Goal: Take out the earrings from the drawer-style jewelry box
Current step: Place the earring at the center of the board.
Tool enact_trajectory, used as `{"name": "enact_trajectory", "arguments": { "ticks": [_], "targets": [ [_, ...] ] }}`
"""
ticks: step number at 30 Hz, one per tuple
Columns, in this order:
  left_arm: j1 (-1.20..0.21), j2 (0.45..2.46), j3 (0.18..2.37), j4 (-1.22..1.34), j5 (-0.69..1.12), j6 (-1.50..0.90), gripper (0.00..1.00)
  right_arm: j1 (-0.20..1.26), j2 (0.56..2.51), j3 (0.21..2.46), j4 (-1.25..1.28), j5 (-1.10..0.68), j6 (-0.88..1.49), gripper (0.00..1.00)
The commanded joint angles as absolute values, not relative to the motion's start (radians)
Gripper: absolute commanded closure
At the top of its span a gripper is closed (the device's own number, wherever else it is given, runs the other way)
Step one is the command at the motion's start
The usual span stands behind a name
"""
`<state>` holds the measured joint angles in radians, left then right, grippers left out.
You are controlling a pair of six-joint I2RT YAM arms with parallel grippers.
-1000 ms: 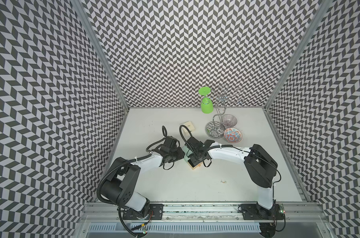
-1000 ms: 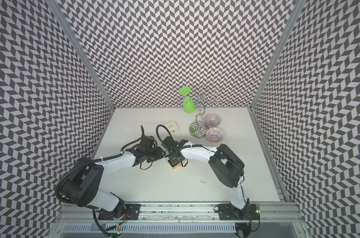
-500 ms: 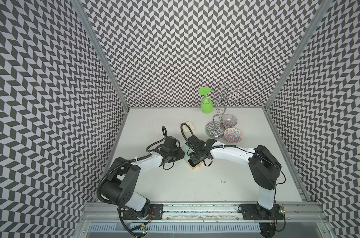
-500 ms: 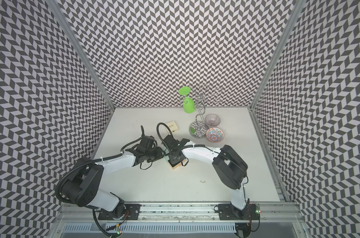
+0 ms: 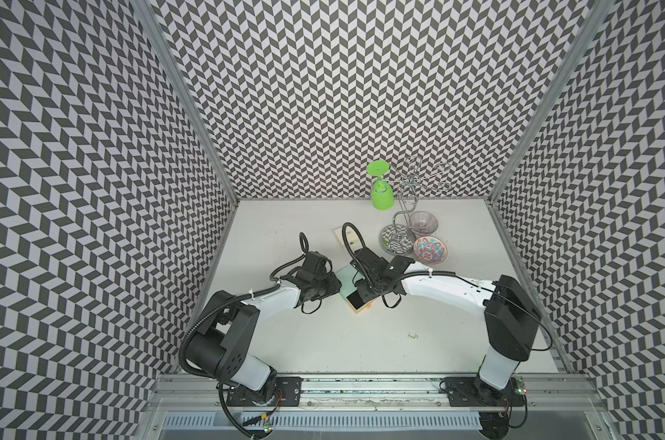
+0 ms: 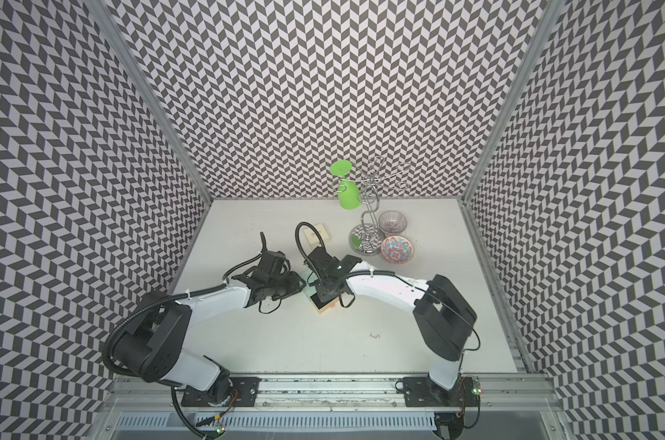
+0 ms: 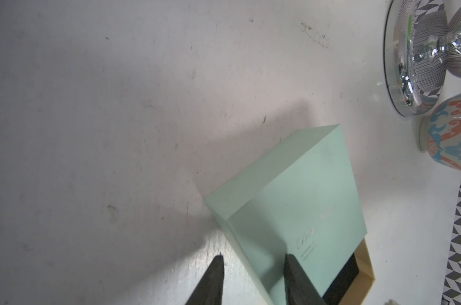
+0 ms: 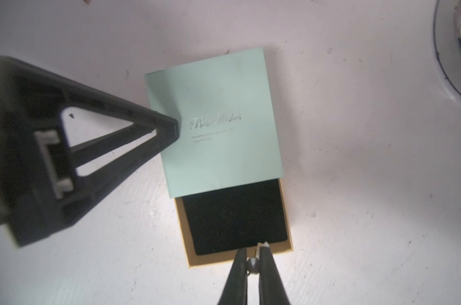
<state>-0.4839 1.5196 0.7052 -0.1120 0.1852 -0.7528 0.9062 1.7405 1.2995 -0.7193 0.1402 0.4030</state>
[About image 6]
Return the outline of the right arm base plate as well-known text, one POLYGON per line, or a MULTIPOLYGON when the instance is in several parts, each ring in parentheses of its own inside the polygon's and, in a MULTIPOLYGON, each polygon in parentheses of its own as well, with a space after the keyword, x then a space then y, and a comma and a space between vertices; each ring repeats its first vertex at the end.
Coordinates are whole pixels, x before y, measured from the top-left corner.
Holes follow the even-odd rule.
POLYGON ((426 377, 403 377, 397 392, 410 408, 456 407, 474 408, 481 402, 481 387, 475 377, 462 376, 451 390, 445 390, 426 377))

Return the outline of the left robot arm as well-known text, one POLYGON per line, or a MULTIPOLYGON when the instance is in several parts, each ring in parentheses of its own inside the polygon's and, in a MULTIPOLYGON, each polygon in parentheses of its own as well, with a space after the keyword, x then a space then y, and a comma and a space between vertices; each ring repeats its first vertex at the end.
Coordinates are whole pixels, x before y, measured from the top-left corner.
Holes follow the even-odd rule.
POLYGON ((207 355, 184 348, 189 329, 230 311, 283 302, 306 282, 282 252, 260 253, 226 271, 214 287, 180 294, 148 293, 108 335, 101 360, 109 371, 203 393, 210 405, 234 401, 231 373, 207 355))

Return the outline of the cream small jewelry box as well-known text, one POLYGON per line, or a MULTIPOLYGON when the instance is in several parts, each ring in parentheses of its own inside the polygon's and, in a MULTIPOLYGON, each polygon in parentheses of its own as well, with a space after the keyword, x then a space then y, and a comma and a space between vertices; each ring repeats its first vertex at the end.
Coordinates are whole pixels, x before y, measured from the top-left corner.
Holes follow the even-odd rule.
POLYGON ((330 235, 323 224, 317 224, 313 228, 303 227, 302 232, 313 248, 330 243, 330 235))

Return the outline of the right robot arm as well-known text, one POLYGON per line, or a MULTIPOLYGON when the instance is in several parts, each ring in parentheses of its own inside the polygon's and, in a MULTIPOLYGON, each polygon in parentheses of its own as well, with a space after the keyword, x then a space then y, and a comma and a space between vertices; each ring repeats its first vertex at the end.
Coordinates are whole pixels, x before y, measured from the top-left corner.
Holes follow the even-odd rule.
POLYGON ((355 256, 339 260, 324 247, 305 253, 303 259, 316 277, 313 286, 322 300, 340 302, 345 294, 369 297, 412 315, 433 353, 429 381, 446 392, 459 387, 467 342, 478 336, 477 315, 448 278, 436 275, 431 280, 415 280, 355 256))

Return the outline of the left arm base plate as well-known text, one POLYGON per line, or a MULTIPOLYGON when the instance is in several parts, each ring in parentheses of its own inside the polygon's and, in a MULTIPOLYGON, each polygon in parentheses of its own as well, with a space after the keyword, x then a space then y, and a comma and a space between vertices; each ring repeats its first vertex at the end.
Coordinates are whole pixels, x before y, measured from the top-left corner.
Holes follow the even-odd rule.
POLYGON ((261 379, 255 376, 217 379, 213 386, 202 392, 187 386, 181 405, 186 408, 227 409, 254 407, 261 379))

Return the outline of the mint green jewelry box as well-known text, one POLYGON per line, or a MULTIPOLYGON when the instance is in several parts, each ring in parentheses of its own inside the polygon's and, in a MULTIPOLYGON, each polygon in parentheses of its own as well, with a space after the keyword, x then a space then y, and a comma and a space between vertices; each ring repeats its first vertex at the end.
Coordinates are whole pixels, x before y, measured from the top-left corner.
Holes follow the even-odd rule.
POLYGON ((321 281, 312 269, 305 269, 301 274, 301 279, 305 282, 302 293, 308 297, 319 313, 323 313, 340 304, 339 297, 341 296, 341 291, 332 293, 330 289, 321 284, 321 281))

